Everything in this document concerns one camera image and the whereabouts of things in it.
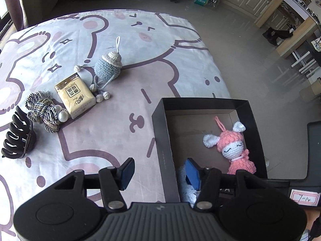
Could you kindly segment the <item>cream cabinets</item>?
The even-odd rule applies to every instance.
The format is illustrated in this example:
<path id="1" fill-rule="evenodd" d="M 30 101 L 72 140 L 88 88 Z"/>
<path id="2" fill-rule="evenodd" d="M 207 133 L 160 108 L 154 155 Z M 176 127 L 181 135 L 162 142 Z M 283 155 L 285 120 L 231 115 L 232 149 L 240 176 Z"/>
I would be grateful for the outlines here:
<path id="1" fill-rule="evenodd" d="M 222 3 L 257 19 L 265 12 L 271 1 L 272 0 L 222 0 Z M 294 20 L 285 5 L 280 4 L 277 9 L 272 12 L 271 16 L 265 22 L 265 25 L 274 29 L 285 30 L 288 29 L 293 22 Z"/>

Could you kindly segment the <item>blue crochet doll pendant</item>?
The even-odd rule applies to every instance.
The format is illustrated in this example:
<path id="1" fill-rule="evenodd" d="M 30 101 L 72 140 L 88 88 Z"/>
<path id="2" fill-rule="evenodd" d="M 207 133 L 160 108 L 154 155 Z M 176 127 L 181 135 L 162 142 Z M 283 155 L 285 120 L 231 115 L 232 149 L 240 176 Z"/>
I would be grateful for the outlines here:
<path id="1" fill-rule="evenodd" d="M 107 85 L 115 80 L 121 73 L 122 57 L 119 52 L 121 37 L 115 41 L 115 51 L 105 53 L 93 67 L 95 75 L 89 90 L 93 93 L 97 103 L 108 100 L 111 94 L 105 91 Z"/>

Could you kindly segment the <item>black hair claw clip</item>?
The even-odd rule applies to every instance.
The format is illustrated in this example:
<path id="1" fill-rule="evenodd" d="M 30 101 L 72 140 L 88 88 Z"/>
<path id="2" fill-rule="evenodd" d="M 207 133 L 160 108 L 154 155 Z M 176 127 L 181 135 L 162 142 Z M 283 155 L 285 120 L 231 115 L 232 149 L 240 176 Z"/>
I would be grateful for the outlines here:
<path id="1" fill-rule="evenodd" d="M 9 159 L 24 158 L 34 149 L 36 141 L 37 135 L 33 129 L 33 122 L 17 106 L 3 142 L 2 157 Z"/>

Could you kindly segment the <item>white stool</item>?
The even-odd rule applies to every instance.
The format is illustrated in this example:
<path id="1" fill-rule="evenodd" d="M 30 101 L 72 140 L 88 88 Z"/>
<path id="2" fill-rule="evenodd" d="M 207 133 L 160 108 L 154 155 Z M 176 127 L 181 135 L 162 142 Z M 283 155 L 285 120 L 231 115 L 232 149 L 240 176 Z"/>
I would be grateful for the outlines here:
<path id="1" fill-rule="evenodd" d="M 294 57 L 295 62 L 291 65 L 291 68 L 298 67 L 299 73 L 304 74 L 308 79 L 320 69 L 319 64 L 310 51 L 301 55 L 295 50 L 292 52 L 292 56 Z"/>

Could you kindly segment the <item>cartoon bear bed sheet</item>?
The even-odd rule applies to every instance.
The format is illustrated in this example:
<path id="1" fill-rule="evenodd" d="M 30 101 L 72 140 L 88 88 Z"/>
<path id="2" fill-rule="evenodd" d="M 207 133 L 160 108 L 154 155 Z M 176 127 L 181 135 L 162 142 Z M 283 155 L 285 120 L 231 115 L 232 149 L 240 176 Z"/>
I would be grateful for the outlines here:
<path id="1" fill-rule="evenodd" d="M 135 159 L 127 203 L 163 202 L 152 113 L 165 97 L 230 93 L 185 19 L 137 10 L 79 12 L 13 34 L 1 52 L 1 139 L 16 107 L 35 118 L 35 148 L 1 158 L 1 240 L 13 215 L 71 171 Z"/>

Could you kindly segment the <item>white labelled tag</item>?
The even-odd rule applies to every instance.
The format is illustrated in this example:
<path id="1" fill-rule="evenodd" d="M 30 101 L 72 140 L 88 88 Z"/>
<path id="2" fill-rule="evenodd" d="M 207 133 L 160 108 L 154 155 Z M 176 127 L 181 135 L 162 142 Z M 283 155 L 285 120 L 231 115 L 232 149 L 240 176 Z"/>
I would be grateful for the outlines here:
<path id="1" fill-rule="evenodd" d="M 320 199 L 320 193 L 292 189 L 290 199 L 299 205 L 317 207 Z"/>

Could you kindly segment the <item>yellow tissue pack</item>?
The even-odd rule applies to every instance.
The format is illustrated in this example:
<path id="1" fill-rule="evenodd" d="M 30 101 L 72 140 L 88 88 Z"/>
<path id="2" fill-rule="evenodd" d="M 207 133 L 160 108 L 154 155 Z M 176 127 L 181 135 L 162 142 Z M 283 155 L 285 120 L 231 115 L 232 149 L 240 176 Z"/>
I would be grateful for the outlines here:
<path id="1" fill-rule="evenodd" d="M 96 97 L 77 73 L 58 83 L 55 90 L 71 119 L 76 119 L 96 104 Z"/>

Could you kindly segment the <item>pink crochet bunny doll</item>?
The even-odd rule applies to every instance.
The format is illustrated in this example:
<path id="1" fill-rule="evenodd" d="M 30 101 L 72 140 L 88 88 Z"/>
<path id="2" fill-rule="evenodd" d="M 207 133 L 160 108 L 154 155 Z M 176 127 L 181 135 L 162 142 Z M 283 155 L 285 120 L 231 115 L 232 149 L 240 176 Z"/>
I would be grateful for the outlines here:
<path id="1" fill-rule="evenodd" d="M 249 159 L 249 150 L 244 145 L 243 132 L 246 130 L 245 126 L 237 121 L 233 124 L 232 130 L 227 130 L 220 119 L 215 116 L 214 120 L 221 129 L 219 136 L 213 134 L 206 134 L 203 136 L 203 144 L 207 148 L 216 146 L 217 151 L 226 158 L 229 163 L 227 174 L 235 175 L 237 170 L 245 170 L 251 174 L 256 172 L 254 162 Z"/>

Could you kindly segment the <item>twisted rope tassel with pearls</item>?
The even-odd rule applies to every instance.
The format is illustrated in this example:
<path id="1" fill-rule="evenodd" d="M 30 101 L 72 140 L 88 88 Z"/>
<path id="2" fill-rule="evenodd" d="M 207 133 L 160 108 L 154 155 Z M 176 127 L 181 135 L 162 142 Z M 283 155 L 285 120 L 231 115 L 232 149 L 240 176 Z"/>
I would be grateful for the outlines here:
<path id="1" fill-rule="evenodd" d="M 58 132 L 60 125 L 70 117 L 65 108 L 54 103 L 49 91 L 31 93 L 25 100 L 25 107 L 28 110 L 28 119 L 43 124 L 45 130 L 50 133 Z"/>

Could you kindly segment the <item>black cardboard box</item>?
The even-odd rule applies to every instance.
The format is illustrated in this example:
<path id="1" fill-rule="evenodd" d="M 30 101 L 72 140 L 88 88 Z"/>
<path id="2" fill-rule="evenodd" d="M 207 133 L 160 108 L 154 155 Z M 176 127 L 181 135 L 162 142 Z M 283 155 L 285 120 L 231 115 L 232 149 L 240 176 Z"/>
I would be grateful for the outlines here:
<path id="1" fill-rule="evenodd" d="M 226 174 L 248 157 L 267 179 L 260 134 L 247 100 L 162 98 L 152 114 L 166 202 L 179 202 L 177 172 L 192 158 Z"/>

